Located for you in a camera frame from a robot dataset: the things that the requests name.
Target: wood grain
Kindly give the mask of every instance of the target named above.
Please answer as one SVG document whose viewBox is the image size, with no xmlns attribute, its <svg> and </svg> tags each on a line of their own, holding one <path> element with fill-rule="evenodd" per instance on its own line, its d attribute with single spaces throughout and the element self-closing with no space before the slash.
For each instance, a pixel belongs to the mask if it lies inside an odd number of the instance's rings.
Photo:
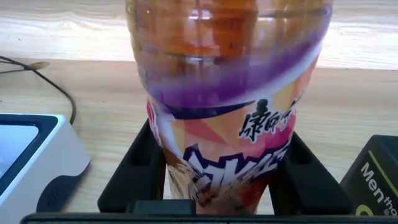
<svg viewBox="0 0 398 224">
<path fill-rule="evenodd" d="M 94 212 L 100 193 L 147 118 L 146 93 L 134 62 L 49 62 L 42 73 L 75 97 L 74 128 L 92 158 L 88 175 L 65 211 Z M 11 67 L 0 64 L 0 71 Z M 397 86 L 397 71 L 314 71 L 298 104 L 296 132 L 337 181 L 373 134 L 398 135 Z M 17 72 L 0 75 L 3 112 L 69 115 L 70 104 L 32 72 Z M 170 198 L 168 182 L 165 197 Z M 272 212 L 266 193 L 259 213 Z"/>
<path fill-rule="evenodd" d="M 319 67 L 398 69 L 398 1 L 335 0 Z M 123 0 L 2 0 L 0 54 L 134 60 Z"/>
</svg>

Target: electronic device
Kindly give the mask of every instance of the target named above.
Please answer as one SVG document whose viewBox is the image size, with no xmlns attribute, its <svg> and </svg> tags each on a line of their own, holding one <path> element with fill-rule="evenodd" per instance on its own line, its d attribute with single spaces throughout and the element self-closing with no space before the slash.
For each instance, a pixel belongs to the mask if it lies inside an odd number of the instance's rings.
<svg viewBox="0 0 398 224">
<path fill-rule="evenodd" d="M 59 212 L 89 164 L 65 116 L 0 113 L 0 223 Z"/>
</svg>

